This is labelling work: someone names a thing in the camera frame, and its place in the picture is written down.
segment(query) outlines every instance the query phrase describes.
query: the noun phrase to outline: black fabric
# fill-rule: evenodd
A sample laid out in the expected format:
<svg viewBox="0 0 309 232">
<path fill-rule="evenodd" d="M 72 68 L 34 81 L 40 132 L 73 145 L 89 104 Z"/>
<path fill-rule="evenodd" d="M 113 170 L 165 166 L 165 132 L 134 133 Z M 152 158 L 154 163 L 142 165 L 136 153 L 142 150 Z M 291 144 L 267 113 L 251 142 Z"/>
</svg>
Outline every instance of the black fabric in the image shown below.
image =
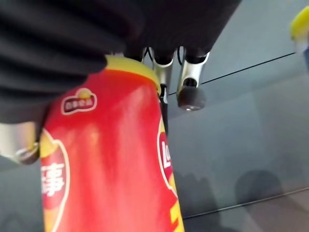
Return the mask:
<svg viewBox="0 0 309 232">
<path fill-rule="evenodd" d="M 135 0 L 146 18 L 132 46 L 209 52 L 240 0 Z"/>
<path fill-rule="evenodd" d="M 0 122 L 42 117 L 53 99 L 105 67 L 104 54 L 126 46 L 208 52 L 239 2 L 0 1 Z"/>
<path fill-rule="evenodd" d="M 52 100 L 101 71 L 104 54 L 122 52 L 143 25 L 130 0 L 1 1 L 0 123 L 42 121 Z"/>
</svg>

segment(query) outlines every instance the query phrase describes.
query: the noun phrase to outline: lay's logo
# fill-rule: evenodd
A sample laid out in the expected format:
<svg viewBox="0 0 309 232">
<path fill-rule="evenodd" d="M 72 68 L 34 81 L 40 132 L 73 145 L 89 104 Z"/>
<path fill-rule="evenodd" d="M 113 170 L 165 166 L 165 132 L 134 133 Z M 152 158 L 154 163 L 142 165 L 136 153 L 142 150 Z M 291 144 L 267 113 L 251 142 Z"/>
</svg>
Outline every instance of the lay's logo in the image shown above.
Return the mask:
<svg viewBox="0 0 309 232">
<path fill-rule="evenodd" d="M 157 149 L 158 149 L 158 158 L 161 173 L 164 179 L 164 182 L 168 189 L 170 189 L 174 195 L 177 197 L 176 185 L 173 174 L 173 167 L 171 165 L 171 159 L 169 154 L 168 140 L 165 133 L 164 123 L 161 118 L 159 131 L 157 136 Z"/>
<path fill-rule="evenodd" d="M 62 100 L 61 112 L 64 115 L 71 115 L 76 112 L 86 112 L 95 109 L 97 96 L 87 88 L 80 88 L 74 96 Z"/>
</svg>

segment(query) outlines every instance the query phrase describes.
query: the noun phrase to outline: brand logo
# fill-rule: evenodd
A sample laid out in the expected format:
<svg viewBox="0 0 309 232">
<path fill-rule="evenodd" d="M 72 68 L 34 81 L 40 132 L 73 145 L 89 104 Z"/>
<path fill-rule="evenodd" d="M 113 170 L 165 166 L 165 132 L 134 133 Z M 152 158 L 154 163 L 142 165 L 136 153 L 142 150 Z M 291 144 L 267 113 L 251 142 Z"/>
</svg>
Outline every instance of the brand logo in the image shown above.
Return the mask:
<svg viewBox="0 0 309 232">
<path fill-rule="evenodd" d="M 40 141 L 42 197 L 46 231 L 57 230 L 70 190 L 68 154 L 60 140 L 43 130 Z"/>
<path fill-rule="evenodd" d="M 95 109 L 97 96 L 87 88 L 80 88 L 74 96 L 62 100 L 61 111 L 64 115 L 71 115 L 76 112 L 86 112 Z"/>
<path fill-rule="evenodd" d="M 164 182 L 168 189 L 170 189 L 174 195 L 177 197 L 173 167 L 171 165 L 168 140 L 165 133 L 164 123 L 161 119 L 159 125 L 159 131 L 157 135 L 157 149 L 158 149 L 158 158 L 161 173 L 164 179 Z"/>
</svg>

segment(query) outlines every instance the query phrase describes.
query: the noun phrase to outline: red chip can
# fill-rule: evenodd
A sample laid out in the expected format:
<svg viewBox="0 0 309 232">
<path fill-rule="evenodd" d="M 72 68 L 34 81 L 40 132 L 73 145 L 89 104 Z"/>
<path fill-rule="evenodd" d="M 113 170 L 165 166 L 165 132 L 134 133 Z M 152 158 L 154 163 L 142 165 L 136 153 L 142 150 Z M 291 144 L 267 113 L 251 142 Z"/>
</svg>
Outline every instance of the red chip can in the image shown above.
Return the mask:
<svg viewBox="0 0 309 232">
<path fill-rule="evenodd" d="M 41 136 L 46 232 L 183 232 L 159 83 L 140 62 L 56 101 Z"/>
</svg>

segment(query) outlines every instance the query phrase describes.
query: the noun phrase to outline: black wire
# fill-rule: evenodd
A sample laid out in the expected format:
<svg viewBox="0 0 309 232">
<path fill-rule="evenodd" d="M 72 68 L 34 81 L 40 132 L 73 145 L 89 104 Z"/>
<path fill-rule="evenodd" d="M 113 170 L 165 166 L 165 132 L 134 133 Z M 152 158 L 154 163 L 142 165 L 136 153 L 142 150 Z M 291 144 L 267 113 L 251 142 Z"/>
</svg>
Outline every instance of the black wire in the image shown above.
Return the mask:
<svg viewBox="0 0 309 232">
<path fill-rule="evenodd" d="M 149 58 L 150 58 L 151 62 L 153 62 L 154 59 L 153 59 L 153 57 L 152 57 L 152 55 L 151 55 L 151 52 L 150 52 L 150 48 L 149 48 L 149 47 L 147 47 L 146 50 L 145 50 L 144 58 L 147 56 L 147 53 L 148 53 L 148 55 L 149 55 Z"/>
<path fill-rule="evenodd" d="M 180 58 L 180 47 L 177 48 L 177 59 L 180 66 L 183 65 L 182 59 Z"/>
<path fill-rule="evenodd" d="M 151 62 L 153 62 L 154 59 L 153 59 L 153 57 L 152 57 L 152 55 L 151 55 L 151 52 L 150 52 L 149 47 L 147 47 L 147 51 L 148 51 L 148 55 L 149 55 L 149 58 L 150 58 Z"/>
</svg>

